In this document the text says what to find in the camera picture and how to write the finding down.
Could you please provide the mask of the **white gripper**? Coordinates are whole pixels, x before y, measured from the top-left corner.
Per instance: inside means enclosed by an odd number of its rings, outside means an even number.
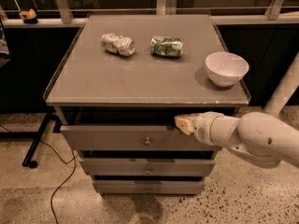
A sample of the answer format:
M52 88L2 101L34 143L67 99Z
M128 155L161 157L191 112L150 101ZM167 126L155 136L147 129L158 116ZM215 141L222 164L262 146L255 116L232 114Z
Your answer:
M206 112L197 114L184 114L175 116L176 126L185 134L194 133L195 138L206 145L214 146L211 138L211 128L217 118L224 115L218 112Z

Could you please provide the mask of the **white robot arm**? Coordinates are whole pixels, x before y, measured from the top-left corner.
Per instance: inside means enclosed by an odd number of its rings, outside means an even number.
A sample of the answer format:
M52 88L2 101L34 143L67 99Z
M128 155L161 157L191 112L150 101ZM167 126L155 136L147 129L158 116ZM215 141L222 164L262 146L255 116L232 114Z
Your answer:
M178 115L175 124L200 143L225 147L258 167L275 168L281 161L299 167L299 131L265 113L241 118L217 112Z

